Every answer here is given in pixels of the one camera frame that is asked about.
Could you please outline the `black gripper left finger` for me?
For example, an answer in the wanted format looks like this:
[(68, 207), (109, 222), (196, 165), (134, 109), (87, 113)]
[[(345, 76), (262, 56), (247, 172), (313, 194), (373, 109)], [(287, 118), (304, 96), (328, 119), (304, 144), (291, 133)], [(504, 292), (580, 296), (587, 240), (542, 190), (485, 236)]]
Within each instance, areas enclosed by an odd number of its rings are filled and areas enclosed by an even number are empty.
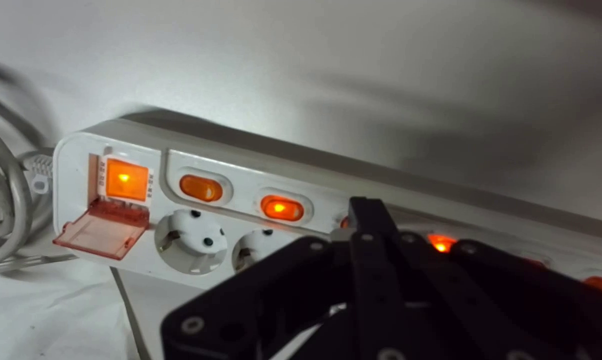
[(351, 293), (348, 244), (304, 236), (168, 311), (164, 360), (269, 360)]

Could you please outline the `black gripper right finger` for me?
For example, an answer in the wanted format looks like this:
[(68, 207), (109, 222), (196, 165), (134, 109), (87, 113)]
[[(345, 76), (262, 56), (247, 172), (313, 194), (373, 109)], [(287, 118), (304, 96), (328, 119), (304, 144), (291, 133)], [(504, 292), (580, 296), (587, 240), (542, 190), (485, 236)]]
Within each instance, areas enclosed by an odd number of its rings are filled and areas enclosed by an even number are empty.
[(477, 240), (446, 253), (351, 201), (359, 351), (401, 360), (602, 360), (602, 290)]

